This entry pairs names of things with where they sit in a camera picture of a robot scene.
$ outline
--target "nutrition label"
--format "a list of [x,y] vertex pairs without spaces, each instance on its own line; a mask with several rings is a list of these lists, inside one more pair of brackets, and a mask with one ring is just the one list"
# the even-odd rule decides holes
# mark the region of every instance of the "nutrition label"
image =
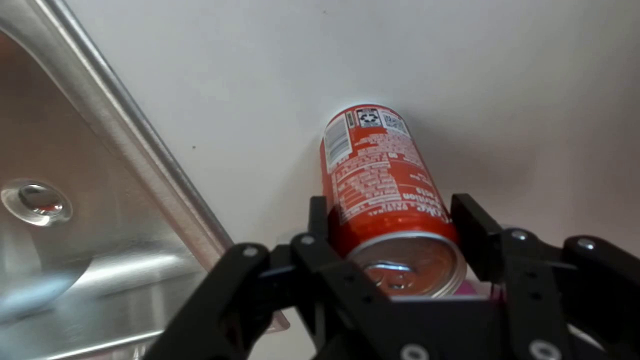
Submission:
[[372,106],[352,112],[337,117],[324,138],[340,222],[404,211],[450,222],[402,118]]

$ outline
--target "can rim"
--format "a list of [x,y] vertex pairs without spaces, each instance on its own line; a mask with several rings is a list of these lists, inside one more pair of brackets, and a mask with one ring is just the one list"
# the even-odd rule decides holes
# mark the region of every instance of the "can rim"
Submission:
[[446,295],[452,295],[465,280],[467,276],[467,263],[465,262],[465,258],[462,255],[462,252],[460,252],[458,246],[450,239],[447,239],[440,234],[431,233],[429,231],[396,231],[393,233],[376,236],[369,240],[363,241],[361,244],[356,246],[349,252],[349,254],[347,254],[347,259],[353,259],[357,254],[359,254],[367,247],[370,247],[377,243],[381,243],[383,241],[393,240],[397,238],[425,238],[429,240],[440,241],[446,244],[453,251],[456,258],[456,264],[453,268],[453,274],[451,275],[451,278],[440,289],[437,289],[433,293],[412,296],[442,297]]

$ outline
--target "recycling symbol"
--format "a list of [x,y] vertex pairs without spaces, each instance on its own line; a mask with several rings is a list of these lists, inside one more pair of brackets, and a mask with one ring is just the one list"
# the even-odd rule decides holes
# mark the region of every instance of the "recycling symbol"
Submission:
[[360,126],[373,127],[382,126],[380,122],[380,116],[376,109],[358,109],[356,110],[358,119],[360,119]]

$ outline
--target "barcode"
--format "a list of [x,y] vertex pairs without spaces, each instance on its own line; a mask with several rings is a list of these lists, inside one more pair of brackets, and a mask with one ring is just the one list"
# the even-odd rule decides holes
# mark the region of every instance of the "barcode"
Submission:
[[409,135],[409,131],[407,131],[406,127],[404,126],[404,122],[401,119],[385,113],[382,114],[382,118],[384,120],[385,128],[398,131],[405,135]]
[[342,158],[351,154],[351,140],[344,116],[336,119],[324,133],[327,171]]

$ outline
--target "soda can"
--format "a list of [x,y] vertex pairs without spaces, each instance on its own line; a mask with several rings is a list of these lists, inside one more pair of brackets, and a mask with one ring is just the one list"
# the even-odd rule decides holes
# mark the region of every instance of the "soda can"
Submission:
[[375,104],[341,111],[320,156],[332,247],[390,296],[454,293],[467,265],[403,118]]

